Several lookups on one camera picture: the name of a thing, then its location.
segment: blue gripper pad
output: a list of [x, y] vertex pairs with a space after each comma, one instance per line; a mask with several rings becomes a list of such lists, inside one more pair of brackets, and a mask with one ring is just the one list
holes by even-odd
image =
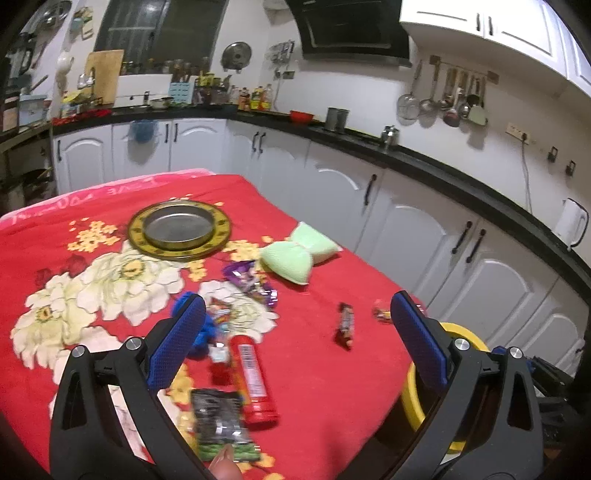
[[392, 297], [392, 322], [425, 386], [442, 395], [447, 388], [446, 356], [425, 326], [424, 316], [404, 293], [400, 291]]
[[190, 294], [173, 312], [173, 327], [150, 357], [147, 384], [151, 391], [168, 388], [205, 322], [205, 302]]

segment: power cord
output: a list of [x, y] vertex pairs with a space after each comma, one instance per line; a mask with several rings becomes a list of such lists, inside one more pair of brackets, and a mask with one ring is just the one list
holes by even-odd
[[525, 180], [525, 208], [532, 215], [534, 214], [531, 206], [531, 190], [530, 190], [530, 171], [527, 168], [527, 162], [525, 160], [525, 141], [527, 140], [527, 134], [521, 134], [521, 165], [523, 168], [523, 176]]

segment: barcode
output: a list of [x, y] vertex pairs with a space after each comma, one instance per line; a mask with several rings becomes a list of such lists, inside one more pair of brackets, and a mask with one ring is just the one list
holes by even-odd
[[262, 383], [254, 348], [252, 345], [238, 345], [238, 351], [240, 352], [240, 359], [242, 360], [244, 377], [246, 379], [249, 395], [251, 398], [266, 397], [267, 392]]

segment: red blanket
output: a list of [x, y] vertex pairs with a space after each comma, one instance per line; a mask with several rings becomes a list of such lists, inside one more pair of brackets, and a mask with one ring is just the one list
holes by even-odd
[[[234, 243], [228, 251], [186, 265], [150, 259], [129, 246], [126, 224], [135, 212], [187, 195], [217, 203], [229, 215]], [[296, 224], [243, 178], [208, 176], [95, 198], [0, 232], [0, 408], [31, 454], [48, 468], [50, 403], [69, 349], [78, 343], [111, 349], [131, 335], [145, 336], [182, 292], [219, 287], [211, 281], [222, 279], [227, 261], [256, 258], [257, 245], [283, 240]], [[243, 466], [245, 477], [328, 480], [357, 454], [402, 389], [408, 354], [396, 330], [371, 315], [374, 301], [399, 287], [347, 250], [315, 266], [307, 287], [273, 274], [269, 279], [278, 290], [277, 315], [243, 327], [262, 340], [261, 363], [281, 421], [252, 433], [266, 455], [263, 468]], [[350, 352], [333, 341], [342, 301], [355, 312]], [[171, 396], [160, 395], [177, 424], [179, 408], [187, 410], [184, 385], [211, 386], [208, 364], [187, 360], [190, 379], [181, 371]], [[126, 434], [142, 455], [117, 400], [121, 393], [112, 390]]]

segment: range hood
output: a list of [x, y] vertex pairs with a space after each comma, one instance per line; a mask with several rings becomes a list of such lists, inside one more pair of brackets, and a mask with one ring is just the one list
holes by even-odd
[[287, 0], [305, 59], [353, 60], [410, 67], [402, 0]]

